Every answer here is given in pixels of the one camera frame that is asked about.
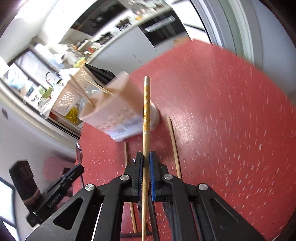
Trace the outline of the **dark metal spoon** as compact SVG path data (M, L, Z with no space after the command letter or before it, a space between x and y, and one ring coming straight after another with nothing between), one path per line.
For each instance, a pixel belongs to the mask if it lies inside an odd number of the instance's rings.
M79 165L82 165L83 153L79 143L76 143L76 159ZM83 174L80 175L81 186L84 187Z

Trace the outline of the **patterned bamboo chopstick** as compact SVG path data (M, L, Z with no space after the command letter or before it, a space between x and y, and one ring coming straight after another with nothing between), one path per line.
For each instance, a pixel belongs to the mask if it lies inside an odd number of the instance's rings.
M150 149L150 114L151 114L151 78L144 77L143 110L143 167L142 167L142 240L145 240L149 193L149 149Z

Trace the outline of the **plain wooden chopstick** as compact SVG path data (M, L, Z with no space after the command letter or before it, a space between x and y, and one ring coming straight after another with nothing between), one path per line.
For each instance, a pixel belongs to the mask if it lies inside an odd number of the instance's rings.
M74 76L72 76L72 75L69 75L73 80L75 80L76 82L77 82L77 84L79 85L79 82L77 81L77 79L74 77ZM91 81L87 81L89 84L91 84L91 85L93 85L93 86L95 86L95 87L97 87L98 89L100 89L101 91L103 91L104 93L106 93L106 94L108 94L108 95L110 95L110 96L114 96L114 94L113 93L111 93L110 91L108 91L108 90L106 90L105 88L103 88L103 87L101 87L101 86L99 86L99 85L97 85L97 84L95 84L95 83L93 83L93 82L91 82Z

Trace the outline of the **pink plastic stool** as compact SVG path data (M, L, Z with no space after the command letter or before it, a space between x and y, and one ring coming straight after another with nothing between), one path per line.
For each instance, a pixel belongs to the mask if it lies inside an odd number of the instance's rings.
M44 162L43 176L48 181L54 181L75 166L74 163L57 157L48 157Z

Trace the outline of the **thin wooden chopstick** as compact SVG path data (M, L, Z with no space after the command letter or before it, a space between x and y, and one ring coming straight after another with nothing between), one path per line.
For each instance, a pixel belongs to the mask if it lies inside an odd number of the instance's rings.
M175 160L177 177L179 179L182 179L180 160L179 160L178 149L177 149L177 144L176 144L175 133L174 133L172 121L169 117L166 118L166 121L168 123L168 129L169 129L170 137L171 137L171 145L173 148L173 155L174 155L174 160Z

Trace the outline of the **pink plastic utensil holder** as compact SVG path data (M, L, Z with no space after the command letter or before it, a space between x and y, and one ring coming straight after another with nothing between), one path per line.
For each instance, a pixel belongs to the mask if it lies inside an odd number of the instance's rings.
M144 93L123 71L91 97L95 105L85 104L80 119L116 142L142 133Z

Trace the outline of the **pink perforated storage rack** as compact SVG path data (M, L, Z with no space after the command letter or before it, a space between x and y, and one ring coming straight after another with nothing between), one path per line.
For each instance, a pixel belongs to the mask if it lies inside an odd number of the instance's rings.
M81 125L79 119L82 109L89 102L88 99L97 92L98 88L87 81L95 83L90 71L85 66L61 70L62 81L54 85L50 100L42 107L41 113L50 113L64 118L75 126ZM69 75L74 76L79 85Z

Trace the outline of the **black jacket hanging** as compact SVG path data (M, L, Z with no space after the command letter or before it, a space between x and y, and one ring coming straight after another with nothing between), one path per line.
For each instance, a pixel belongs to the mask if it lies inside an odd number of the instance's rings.
M95 82L100 86L107 85L113 78L115 78L115 75L109 70L96 68L89 64L85 64L84 66L95 76Z

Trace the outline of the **black built-in oven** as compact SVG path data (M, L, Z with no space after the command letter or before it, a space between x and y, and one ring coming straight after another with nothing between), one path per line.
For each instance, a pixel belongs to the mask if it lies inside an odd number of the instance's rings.
M138 26L153 46L187 34L174 10L169 10Z

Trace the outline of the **black range hood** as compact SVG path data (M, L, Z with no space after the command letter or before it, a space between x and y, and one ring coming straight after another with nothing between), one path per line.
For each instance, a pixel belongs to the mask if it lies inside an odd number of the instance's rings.
M72 29L94 36L104 25L127 8L119 1L96 1L71 26Z

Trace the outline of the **white refrigerator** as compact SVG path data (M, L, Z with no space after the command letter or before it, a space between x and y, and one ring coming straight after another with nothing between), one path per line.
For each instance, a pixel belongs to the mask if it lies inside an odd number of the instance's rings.
M204 24L191 1L186 1L185 10L185 20L183 24L190 39L212 44Z

